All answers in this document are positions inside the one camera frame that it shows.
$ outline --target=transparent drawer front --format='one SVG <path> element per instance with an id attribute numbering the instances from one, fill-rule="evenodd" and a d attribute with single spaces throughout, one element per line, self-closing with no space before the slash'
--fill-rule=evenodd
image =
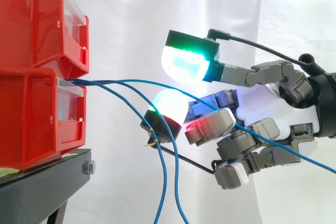
<path id="1" fill-rule="evenodd" d="M 58 120 L 80 121 L 77 118 L 77 99 L 84 96 L 84 89 L 58 78 Z"/>
<path id="2" fill-rule="evenodd" d="M 64 0 L 64 21 L 68 34 L 79 43 L 79 28 L 86 25 L 86 18 L 74 0 Z"/>

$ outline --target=robotic hand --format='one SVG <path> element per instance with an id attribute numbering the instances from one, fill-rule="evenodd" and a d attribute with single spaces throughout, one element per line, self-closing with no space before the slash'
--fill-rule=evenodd
<path id="1" fill-rule="evenodd" d="M 220 63 L 218 38 L 248 42 L 270 51 L 300 64 L 310 76 L 295 70 L 288 60 L 266 62 L 251 69 Z M 299 157 L 286 150 L 240 130 L 236 122 L 303 155 L 316 148 L 315 137 L 336 137 L 336 73 L 325 73 L 311 55 L 292 60 L 217 30 L 210 30 L 204 39 L 170 31 L 162 63 L 176 79 L 181 79 L 182 73 L 186 80 L 202 78 L 239 86 L 237 90 L 223 90 L 202 98 L 217 111 L 197 101 L 190 102 L 185 118 L 185 123 L 189 123 L 185 135 L 190 144 L 200 146 L 219 140 L 220 159 L 214 160 L 212 167 L 222 189 L 248 183 L 248 175 L 261 169 L 300 162 Z"/>

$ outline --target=black cable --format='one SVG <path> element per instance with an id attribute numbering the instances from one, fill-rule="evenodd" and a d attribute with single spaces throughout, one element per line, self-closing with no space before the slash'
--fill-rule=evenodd
<path id="1" fill-rule="evenodd" d="M 223 162 L 224 162 L 223 160 L 212 160 L 212 162 L 211 162 L 211 167 L 212 167 L 212 169 L 215 170 L 215 167 L 216 167 L 217 165 L 222 164 Z"/>
<path id="2" fill-rule="evenodd" d="M 292 58 L 290 58 L 290 57 L 288 57 L 288 56 L 286 56 L 286 55 L 284 55 L 284 54 L 282 54 L 282 53 L 280 53 L 280 52 L 278 52 L 278 51 L 275 51 L 275 50 L 273 50 L 273 49 L 271 49 L 271 48 L 269 48 L 269 47 L 265 47 L 265 46 L 263 46 L 263 45 L 261 45 L 261 44 L 255 43 L 255 42 L 250 41 L 250 40 L 247 40 L 247 39 L 243 39 L 243 38 L 239 38 L 239 37 L 231 36 L 231 37 L 230 37 L 230 40 L 234 40 L 234 41 L 237 41 L 237 42 L 241 42 L 241 43 L 244 43 L 244 44 L 248 44 L 248 45 L 253 46 L 253 47 L 257 47 L 257 48 L 259 48 L 259 49 L 261 49 L 261 50 L 264 50 L 264 51 L 266 51 L 266 52 L 269 52 L 269 53 L 271 53 L 271 54 L 273 54 L 273 55 L 276 55 L 276 56 L 278 56 L 278 57 L 280 57 L 280 58 L 282 58 L 282 59 L 284 59 L 284 60 L 288 60 L 288 61 L 290 61 L 290 62 L 292 62 L 292 63 L 294 63 L 294 64 L 297 64 L 297 65 L 299 65 L 299 66 L 303 66 L 303 67 L 308 67 L 308 66 L 310 66 L 310 64 L 308 64 L 308 63 L 305 63 L 305 62 L 303 62 L 303 61 L 299 61 L 299 60 L 294 60 L 294 59 L 292 59 Z"/>
<path id="3" fill-rule="evenodd" d="M 168 149 L 168 148 L 166 148 L 166 147 L 163 147 L 162 145 L 161 145 L 161 150 L 162 151 L 164 151 L 164 152 L 167 152 L 167 153 L 169 153 L 170 155 L 175 155 L 175 152 L 173 152 L 173 151 L 171 151 L 170 149 Z M 203 170 L 203 171 L 205 171 L 205 172 L 207 172 L 207 173 L 210 173 L 210 174 L 214 174 L 215 172 L 213 171 L 213 170 L 210 170 L 210 169 L 208 169 L 208 168 L 206 168 L 205 166 L 203 166 L 203 165 L 200 165 L 199 163 L 197 163 L 197 162 L 195 162 L 195 161 L 192 161 L 191 159 L 189 159 L 189 158 L 187 158 L 187 157 L 185 157 L 185 156 L 182 156 L 182 155 L 178 155 L 179 157 L 179 159 L 181 159 L 181 160 L 183 160 L 183 161 L 186 161 L 187 163 L 189 163 L 189 164 L 191 164 L 191 165 L 194 165 L 194 166 L 196 166 L 197 168 L 199 168 L 199 169 L 201 169 L 201 170 Z"/>
<path id="4" fill-rule="evenodd" d="M 319 74 L 323 74 L 323 73 L 326 72 L 323 68 L 321 68 L 315 62 L 314 57 L 310 54 L 301 55 L 299 60 L 295 60 L 295 59 L 292 59 L 292 58 L 290 58 L 290 57 L 288 57 L 288 56 L 286 56 L 286 55 L 284 55 L 284 54 L 282 54 L 278 51 L 275 51 L 275 50 L 273 50 L 269 47 L 265 47 L 261 44 L 255 43 L 255 42 L 247 40 L 247 39 L 235 37 L 235 36 L 232 36 L 229 33 L 219 31 L 219 30 L 215 30 L 215 29 L 210 29 L 207 37 L 211 38 L 213 40 L 216 40 L 216 39 L 234 40 L 234 41 L 237 41 L 237 42 L 240 42 L 240 43 L 244 43 L 244 44 L 259 48 L 259 49 L 264 50 L 266 52 L 269 52 L 273 55 L 276 55 L 276 56 L 278 56 L 278 57 L 280 57 L 284 60 L 287 60 L 289 62 L 292 62 L 294 64 L 299 65 L 303 69 L 304 72 L 306 72 L 307 74 L 309 74 L 311 76 L 317 76 Z"/>

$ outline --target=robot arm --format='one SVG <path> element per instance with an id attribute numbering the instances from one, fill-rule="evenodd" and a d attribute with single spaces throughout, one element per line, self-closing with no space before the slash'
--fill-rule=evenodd
<path id="1" fill-rule="evenodd" d="M 336 136 L 335 74 L 325 73 L 314 60 L 309 64 L 315 66 L 305 70 L 313 73 L 308 78 L 286 60 L 265 62 L 251 69 L 220 63 L 216 60 L 219 46 L 215 40 L 228 40 L 230 35 L 214 31 L 209 31 L 205 39 L 171 31 L 166 46 L 183 48 L 183 41 L 187 41 L 186 48 L 197 45 L 196 52 L 206 48 L 202 55 L 209 64 L 205 74 L 197 72 L 197 76 L 204 76 L 208 82 L 239 86 L 237 90 L 223 90 L 202 98 L 218 111 L 190 102 L 185 119 L 185 123 L 190 122 L 185 132 L 190 144 L 200 146 L 219 140 L 220 160 L 213 161 L 213 169 L 222 189 L 247 183 L 248 175 L 261 169 L 300 162 L 286 150 L 235 127 L 236 122 L 298 153 L 302 153 L 305 144 L 316 146 L 312 144 L 314 137 Z"/>

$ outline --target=black connector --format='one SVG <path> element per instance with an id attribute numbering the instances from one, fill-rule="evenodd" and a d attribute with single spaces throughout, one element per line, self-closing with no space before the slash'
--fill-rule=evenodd
<path id="1" fill-rule="evenodd" d="M 216 41 L 216 39 L 230 40 L 231 34 L 216 29 L 210 29 L 208 32 L 208 36 L 206 37 L 209 39 L 213 39 L 214 41 Z"/>
<path id="2" fill-rule="evenodd" d="M 306 63 L 306 65 L 301 66 L 301 68 L 310 76 L 318 76 L 326 72 L 323 68 L 317 65 L 313 55 L 303 54 L 299 57 L 299 61 Z"/>

